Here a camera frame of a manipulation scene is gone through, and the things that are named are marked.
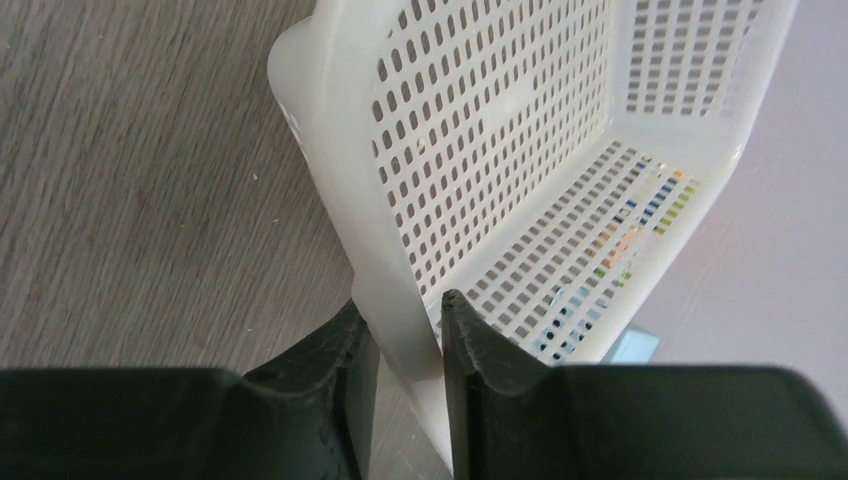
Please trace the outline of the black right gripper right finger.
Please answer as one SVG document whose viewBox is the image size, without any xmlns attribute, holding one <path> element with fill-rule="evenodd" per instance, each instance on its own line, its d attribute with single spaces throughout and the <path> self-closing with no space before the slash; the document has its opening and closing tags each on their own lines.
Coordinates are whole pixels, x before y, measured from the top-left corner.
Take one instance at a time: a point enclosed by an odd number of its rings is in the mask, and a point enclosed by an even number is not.
<svg viewBox="0 0 848 480">
<path fill-rule="evenodd" d="M 847 436 L 802 375 L 731 365 L 548 366 L 442 298 L 457 479 L 843 479 Z"/>
</svg>

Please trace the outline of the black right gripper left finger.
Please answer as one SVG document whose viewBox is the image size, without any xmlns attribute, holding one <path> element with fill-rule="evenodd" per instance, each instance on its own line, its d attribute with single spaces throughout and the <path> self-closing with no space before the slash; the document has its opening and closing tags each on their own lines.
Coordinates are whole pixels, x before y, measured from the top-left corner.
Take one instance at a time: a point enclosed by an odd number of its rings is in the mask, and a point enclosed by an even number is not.
<svg viewBox="0 0 848 480">
<path fill-rule="evenodd" d="M 5 479 L 363 479 L 379 353 L 356 306 L 245 373 L 1 373 Z"/>
</svg>

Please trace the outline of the white perforated plastic basket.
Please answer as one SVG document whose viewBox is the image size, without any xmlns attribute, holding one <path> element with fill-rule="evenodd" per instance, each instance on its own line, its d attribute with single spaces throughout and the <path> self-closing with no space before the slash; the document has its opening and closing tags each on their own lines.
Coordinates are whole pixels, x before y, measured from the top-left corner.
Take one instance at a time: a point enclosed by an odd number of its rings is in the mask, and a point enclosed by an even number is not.
<svg viewBox="0 0 848 480">
<path fill-rule="evenodd" d="M 352 299 L 452 463 L 441 299 L 596 363 L 736 169 L 793 1 L 319 1 L 268 56 Z"/>
</svg>

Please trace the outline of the light blue perforated basket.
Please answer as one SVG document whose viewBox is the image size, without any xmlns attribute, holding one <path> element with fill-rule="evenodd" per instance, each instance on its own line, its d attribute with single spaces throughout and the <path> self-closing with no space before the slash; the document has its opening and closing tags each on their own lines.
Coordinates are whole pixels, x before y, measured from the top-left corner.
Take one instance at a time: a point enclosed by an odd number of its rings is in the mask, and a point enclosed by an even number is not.
<svg viewBox="0 0 848 480">
<path fill-rule="evenodd" d="M 660 339 L 637 328 L 625 329 L 601 360 L 604 364 L 648 364 Z"/>
</svg>

